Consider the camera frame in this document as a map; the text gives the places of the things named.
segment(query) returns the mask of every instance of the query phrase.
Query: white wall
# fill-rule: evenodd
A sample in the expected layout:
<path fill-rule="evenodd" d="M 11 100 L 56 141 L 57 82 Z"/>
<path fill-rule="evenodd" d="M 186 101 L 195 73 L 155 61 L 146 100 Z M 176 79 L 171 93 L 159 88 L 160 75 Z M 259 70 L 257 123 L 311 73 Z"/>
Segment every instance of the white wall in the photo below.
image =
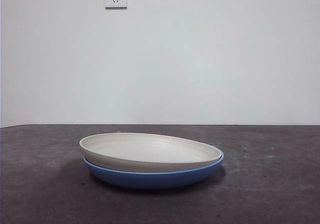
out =
<path fill-rule="evenodd" d="M 320 124 L 320 0 L 1 0 L 2 126 Z"/>

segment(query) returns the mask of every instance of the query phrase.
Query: stacked plates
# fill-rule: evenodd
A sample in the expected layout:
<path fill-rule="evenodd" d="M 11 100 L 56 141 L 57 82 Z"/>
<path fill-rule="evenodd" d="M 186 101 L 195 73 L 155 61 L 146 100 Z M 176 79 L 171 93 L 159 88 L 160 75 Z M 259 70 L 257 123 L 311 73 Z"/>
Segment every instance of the stacked plates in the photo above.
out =
<path fill-rule="evenodd" d="M 211 145 L 143 133 L 106 133 L 80 140 L 96 177 L 130 188 L 163 189 L 196 183 L 215 172 L 223 152 Z"/>

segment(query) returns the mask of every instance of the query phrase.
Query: speckled table surface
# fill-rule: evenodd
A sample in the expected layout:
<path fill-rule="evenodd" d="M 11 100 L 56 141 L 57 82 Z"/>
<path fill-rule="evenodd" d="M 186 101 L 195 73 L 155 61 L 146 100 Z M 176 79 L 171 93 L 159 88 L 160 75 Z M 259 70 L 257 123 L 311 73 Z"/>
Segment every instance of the speckled table surface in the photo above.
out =
<path fill-rule="evenodd" d="M 106 184 L 79 140 L 110 132 L 177 136 L 219 147 L 218 172 L 194 185 Z M 318 224 L 320 126 L 22 125 L 1 129 L 2 224 Z"/>

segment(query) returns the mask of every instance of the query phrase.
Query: blue plate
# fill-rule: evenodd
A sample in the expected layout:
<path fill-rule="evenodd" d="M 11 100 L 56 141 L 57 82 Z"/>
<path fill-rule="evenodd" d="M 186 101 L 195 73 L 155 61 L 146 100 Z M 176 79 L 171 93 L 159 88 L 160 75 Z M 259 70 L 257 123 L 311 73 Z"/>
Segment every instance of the blue plate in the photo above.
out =
<path fill-rule="evenodd" d="M 90 172 L 97 178 L 117 186 L 138 189 L 165 189 L 185 186 L 199 182 L 214 173 L 220 167 L 224 154 L 221 158 L 204 167 L 174 172 L 161 173 L 138 173 L 118 171 L 99 167 L 83 158 Z"/>

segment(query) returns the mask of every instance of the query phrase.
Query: plate rim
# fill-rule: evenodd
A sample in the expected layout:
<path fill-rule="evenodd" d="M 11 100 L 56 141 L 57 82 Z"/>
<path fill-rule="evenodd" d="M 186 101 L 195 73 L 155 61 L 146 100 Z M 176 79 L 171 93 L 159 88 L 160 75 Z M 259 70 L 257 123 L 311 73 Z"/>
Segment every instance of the plate rim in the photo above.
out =
<path fill-rule="evenodd" d="M 180 171 L 170 171 L 170 172 L 131 172 L 131 171 L 121 171 L 121 170 L 115 170 L 115 169 L 109 169 L 109 168 L 100 167 L 100 166 L 88 161 L 84 156 L 82 157 L 82 159 L 89 166 L 92 166 L 94 168 L 100 169 L 102 171 L 108 171 L 108 172 L 113 172 L 113 173 L 118 173 L 118 174 L 133 174 L 133 175 L 179 174 L 179 173 L 195 172 L 195 171 L 199 171 L 199 170 L 202 170 L 202 169 L 206 169 L 206 168 L 210 168 L 210 167 L 213 167 L 215 165 L 218 165 L 219 163 L 221 163 L 224 160 L 225 155 L 224 155 L 222 150 L 220 150 L 219 148 L 217 148 L 217 149 L 221 152 L 221 157 L 218 160 L 214 161 L 213 163 L 211 163 L 209 165 L 205 165 L 205 166 L 198 167 L 198 168 L 192 168 L 192 169 L 186 169 L 186 170 L 180 170 Z"/>

